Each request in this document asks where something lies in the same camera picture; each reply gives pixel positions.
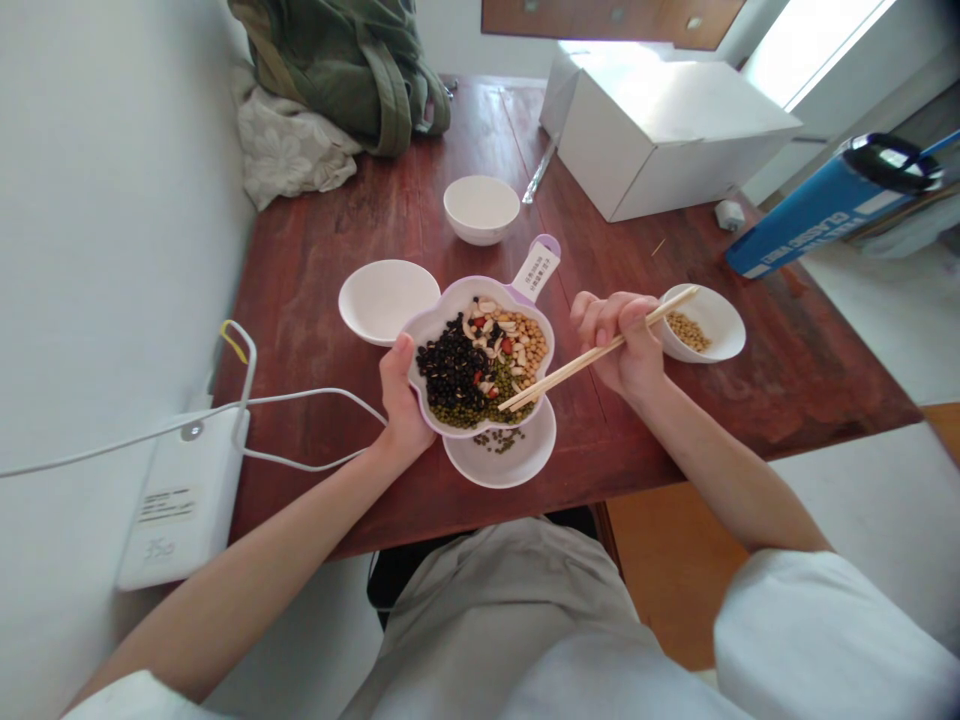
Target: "green bag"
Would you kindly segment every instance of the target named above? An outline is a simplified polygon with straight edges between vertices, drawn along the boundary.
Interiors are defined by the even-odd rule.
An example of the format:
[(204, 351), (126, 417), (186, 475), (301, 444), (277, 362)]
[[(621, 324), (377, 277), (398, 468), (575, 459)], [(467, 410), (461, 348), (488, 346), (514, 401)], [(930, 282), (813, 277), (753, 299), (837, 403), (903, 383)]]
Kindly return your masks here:
[(450, 127), (446, 89), (423, 62), (413, 0), (228, 3), (259, 83), (329, 118), (369, 153), (396, 157), (414, 130)]

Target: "white sleeve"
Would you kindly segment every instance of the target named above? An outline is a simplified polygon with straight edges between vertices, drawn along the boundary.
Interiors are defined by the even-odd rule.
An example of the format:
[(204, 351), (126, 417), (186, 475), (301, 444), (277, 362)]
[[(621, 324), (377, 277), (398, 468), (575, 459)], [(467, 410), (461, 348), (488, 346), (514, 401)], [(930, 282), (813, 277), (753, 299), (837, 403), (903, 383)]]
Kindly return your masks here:
[(140, 670), (91, 695), (63, 720), (219, 720), (175, 693), (147, 670)]
[(714, 627), (720, 691), (758, 720), (954, 718), (960, 661), (853, 565), (764, 550)]

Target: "white floral fabric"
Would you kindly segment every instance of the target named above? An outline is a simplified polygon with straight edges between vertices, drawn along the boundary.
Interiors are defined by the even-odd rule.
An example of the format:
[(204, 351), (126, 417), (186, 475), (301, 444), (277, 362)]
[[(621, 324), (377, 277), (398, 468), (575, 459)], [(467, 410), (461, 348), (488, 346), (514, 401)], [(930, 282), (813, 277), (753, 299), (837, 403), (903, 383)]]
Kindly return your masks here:
[(356, 174), (360, 145), (322, 115), (273, 95), (248, 66), (233, 71), (243, 188), (257, 210), (278, 195), (334, 190)]

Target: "purple bowl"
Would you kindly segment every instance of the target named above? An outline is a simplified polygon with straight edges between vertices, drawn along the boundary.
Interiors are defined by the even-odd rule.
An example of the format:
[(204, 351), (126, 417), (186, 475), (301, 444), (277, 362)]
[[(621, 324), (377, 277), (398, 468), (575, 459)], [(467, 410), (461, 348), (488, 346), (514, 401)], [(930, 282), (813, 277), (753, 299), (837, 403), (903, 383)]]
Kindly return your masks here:
[[(550, 235), (538, 235), (530, 245), (531, 254), (536, 248), (537, 243), (546, 247), (553, 255), (559, 258), (560, 244), (554, 237)], [(536, 320), (539, 324), (540, 331), (543, 333), (544, 340), (548, 347), (547, 355), (540, 362), (540, 367), (537, 368), (536, 372), (536, 379), (542, 380), (547, 374), (547, 368), (553, 361), (553, 354), (556, 352), (557, 343), (556, 337), (553, 334), (553, 326), (550, 324), (547, 316), (537, 309), (535, 301), (537, 293), (539, 293), (540, 288), (546, 283), (549, 274), (552, 274), (556, 269), (556, 264), (550, 268), (549, 274), (543, 277), (542, 282), (536, 291), (533, 292), (529, 289), (525, 291), (526, 284), (523, 282), (524, 278), (522, 276), (526, 275), (526, 268), (527, 263), (524, 264), (517, 278), (510, 285), (482, 275), (471, 275), (457, 280), (443, 291), (436, 305), (411, 318), (403, 327), (402, 332), (408, 333), (413, 337), (417, 347), (426, 345), (428, 342), (435, 341), (439, 338), (446, 328), (446, 324), (450, 320), (455, 319), (457, 313), (466, 311), (473, 302), (474, 297), (488, 297), (499, 303), (506, 312), (521, 312), (528, 318)], [(423, 419), (427, 425), (440, 435), (448, 438), (470, 438), (493, 428), (520, 427), (530, 422), (539, 412), (542, 405), (539, 401), (534, 403), (533, 412), (527, 415), (520, 423), (514, 425), (484, 420), (475, 428), (455, 428), (437, 420), (430, 410), (430, 406), (427, 404), (426, 379), (421, 377), (417, 370), (416, 361), (410, 363), (407, 378), (410, 380), (410, 385), (413, 386), (413, 389), (417, 392), (420, 400), (420, 412), (423, 414)]]

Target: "hand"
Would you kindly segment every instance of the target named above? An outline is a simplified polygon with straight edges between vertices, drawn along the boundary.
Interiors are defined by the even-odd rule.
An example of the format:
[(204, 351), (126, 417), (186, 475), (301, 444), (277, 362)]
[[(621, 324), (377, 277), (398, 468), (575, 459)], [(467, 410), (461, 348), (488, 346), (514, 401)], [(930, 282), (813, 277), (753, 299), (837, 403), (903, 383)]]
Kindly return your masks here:
[(591, 367), (603, 384), (624, 399), (640, 400), (663, 384), (663, 348), (647, 327), (647, 313), (660, 301), (648, 295), (618, 292), (606, 300), (581, 292), (574, 298), (570, 321), (580, 335), (585, 353), (605, 347), (622, 334), (627, 342)]
[(403, 333), (380, 361), (383, 407), (390, 421), (381, 437), (394, 450), (410, 458), (411, 462), (429, 448), (437, 437), (424, 422), (420, 403), (407, 381), (414, 349), (413, 338)]

